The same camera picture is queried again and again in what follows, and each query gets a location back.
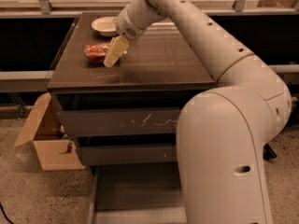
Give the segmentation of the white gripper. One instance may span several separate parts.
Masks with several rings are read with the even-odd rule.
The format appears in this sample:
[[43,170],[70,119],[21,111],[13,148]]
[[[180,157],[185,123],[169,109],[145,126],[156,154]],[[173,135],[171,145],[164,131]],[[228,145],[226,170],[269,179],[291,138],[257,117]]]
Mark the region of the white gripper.
[[104,66],[112,67],[129,48],[128,40],[137,40],[145,33],[144,29],[138,28],[129,17],[129,9],[125,7],[114,20],[116,32],[119,36],[114,37],[109,45]]

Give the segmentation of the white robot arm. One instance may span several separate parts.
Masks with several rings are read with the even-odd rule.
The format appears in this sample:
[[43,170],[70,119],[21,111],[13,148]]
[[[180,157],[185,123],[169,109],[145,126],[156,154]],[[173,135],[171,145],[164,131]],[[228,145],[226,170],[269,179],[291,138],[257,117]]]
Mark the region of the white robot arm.
[[189,0],[134,0],[117,17],[104,64],[113,66],[146,29],[176,25],[216,83],[177,123],[177,159],[188,224],[273,224],[263,148],[285,127],[292,98],[258,56]]

